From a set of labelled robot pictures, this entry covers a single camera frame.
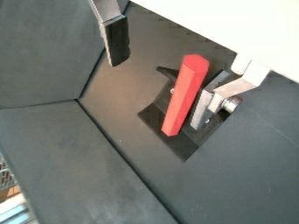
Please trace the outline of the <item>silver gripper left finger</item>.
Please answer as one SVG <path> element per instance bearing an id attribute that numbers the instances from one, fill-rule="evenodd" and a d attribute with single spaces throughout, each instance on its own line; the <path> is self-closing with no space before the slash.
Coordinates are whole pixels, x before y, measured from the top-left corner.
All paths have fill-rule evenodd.
<path id="1" fill-rule="evenodd" d="M 121 14 L 117 0 L 88 0 L 88 3 L 104 39 L 108 64 L 116 67 L 131 54 L 127 16 Z"/>

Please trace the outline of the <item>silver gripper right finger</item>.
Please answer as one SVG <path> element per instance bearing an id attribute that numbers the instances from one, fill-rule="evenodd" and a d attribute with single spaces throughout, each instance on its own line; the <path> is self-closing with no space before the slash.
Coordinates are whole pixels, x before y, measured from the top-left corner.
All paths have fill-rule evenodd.
<path id="1" fill-rule="evenodd" d="M 220 109 L 232 113 L 242 102 L 239 94 L 259 87 L 270 71 L 267 66 L 239 53 L 230 71 L 222 71 L 200 91 L 191 127 L 197 130 Z"/>

